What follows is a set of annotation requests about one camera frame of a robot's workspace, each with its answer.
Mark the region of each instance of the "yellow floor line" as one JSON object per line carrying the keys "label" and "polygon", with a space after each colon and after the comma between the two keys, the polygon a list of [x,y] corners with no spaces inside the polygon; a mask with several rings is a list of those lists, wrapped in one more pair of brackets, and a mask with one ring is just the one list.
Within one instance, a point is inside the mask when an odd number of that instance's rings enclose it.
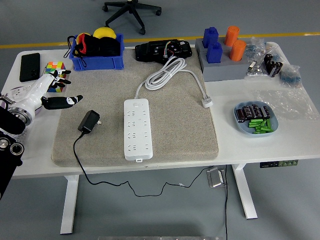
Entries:
{"label": "yellow floor line", "polygon": [[[289,33],[263,33],[263,34],[240,34],[240,39],[244,38],[275,38],[275,37],[301,37],[301,36],[320,36],[320,31],[313,32],[289,32]],[[178,40],[195,40],[203,38],[203,36],[179,36],[170,37],[170,39]],[[131,38],[125,39],[125,43],[145,43],[150,41],[167,40],[168,37],[157,37],[157,38]],[[0,49],[16,49],[16,48],[38,48],[38,47],[56,47],[56,46],[67,46],[67,42],[45,42],[45,43],[25,43],[25,44],[7,44],[0,45]]]}

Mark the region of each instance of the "blue storage box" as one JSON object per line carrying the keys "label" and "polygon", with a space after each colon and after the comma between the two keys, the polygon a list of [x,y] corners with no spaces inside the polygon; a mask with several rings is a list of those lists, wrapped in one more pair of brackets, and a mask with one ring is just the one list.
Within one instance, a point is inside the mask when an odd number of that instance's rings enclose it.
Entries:
{"label": "blue storage box", "polygon": [[121,70],[124,69],[124,60],[123,60],[123,52],[125,49],[124,44],[124,35],[119,33],[116,34],[116,40],[120,43],[120,56],[84,56],[82,57],[86,63],[86,67],[84,67],[81,62],[80,57],[76,57],[72,55],[72,52],[76,46],[76,39],[78,35],[74,36],[71,52],[69,55],[69,59],[73,62],[73,69],[75,71],[84,71],[84,70],[102,70],[102,69],[116,69]]}

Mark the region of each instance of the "cable plug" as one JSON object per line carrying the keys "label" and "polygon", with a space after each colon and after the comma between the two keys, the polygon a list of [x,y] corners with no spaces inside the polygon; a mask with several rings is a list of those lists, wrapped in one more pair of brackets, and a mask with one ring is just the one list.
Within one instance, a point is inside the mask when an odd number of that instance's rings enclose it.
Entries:
{"label": "cable plug", "polygon": [[84,116],[82,122],[80,123],[78,130],[84,134],[91,133],[92,129],[96,124],[100,125],[101,122],[99,121],[100,115],[93,110],[90,110]]}
{"label": "cable plug", "polygon": [[206,96],[204,99],[201,100],[201,102],[205,109],[211,107],[214,104],[211,100],[211,97],[209,96]]}

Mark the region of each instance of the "desk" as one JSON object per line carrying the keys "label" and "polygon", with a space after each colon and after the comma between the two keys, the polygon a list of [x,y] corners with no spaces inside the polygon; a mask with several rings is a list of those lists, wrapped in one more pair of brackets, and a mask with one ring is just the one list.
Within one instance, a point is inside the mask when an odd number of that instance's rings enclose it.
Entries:
{"label": "desk", "polygon": [[[6,93],[14,87],[29,84],[27,82],[19,82],[20,60],[21,55],[34,52],[41,54],[41,69],[49,61],[63,61],[67,69],[72,69],[72,62],[62,57],[66,50],[21,52],[16,57],[2,93]],[[320,158],[320,149],[316,145],[320,136],[320,120],[279,120],[279,128],[272,135],[251,138],[238,129],[233,117],[233,108],[240,102],[255,100],[255,91],[261,89],[259,81],[250,82],[249,84],[244,79],[212,81],[206,82],[205,87],[207,94],[211,96],[213,101],[211,113],[219,147],[218,157],[212,160],[196,162],[147,164],[147,167],[139,165],[128,167],[86,167],[86,172],[88,174],[98,174],[232,165],[246,218],[257,218],[243,167],[247,163]],[[270,82],[269,84],[264,84],[263,89],[281,90],[281,87]],[[66,176],[68,184],[61,225],[61,233],[65,234],[72,233],[78,179],[82,171],[80,167],[59,167],[51,161],[51,151],[60,112],[60,110],[41,110],[39,112],[32,126],[28,128],[25,142],[23,142],[25,146],[25,153],[22,156],[23,165],[16,169],[13,177]]]}

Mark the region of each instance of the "desk leg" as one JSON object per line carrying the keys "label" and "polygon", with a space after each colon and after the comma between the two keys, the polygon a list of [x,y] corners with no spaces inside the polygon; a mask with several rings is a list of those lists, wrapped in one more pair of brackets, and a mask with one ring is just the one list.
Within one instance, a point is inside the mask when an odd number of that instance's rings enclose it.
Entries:
{"label": "desk leg", "polygon": [[232,169],[234,172],[236,184],[238,186],[238,191],[242,201],[245,217],[246,219],[257,219],[258,216],[248,187],[245,172],[243,170],[243,167],[245,165],[246,164],[233,164]]}
{"label": "desk leg", "polygon": [[60,234],[72,234],[74,226],[79,175],[64,176],[68,180]]}

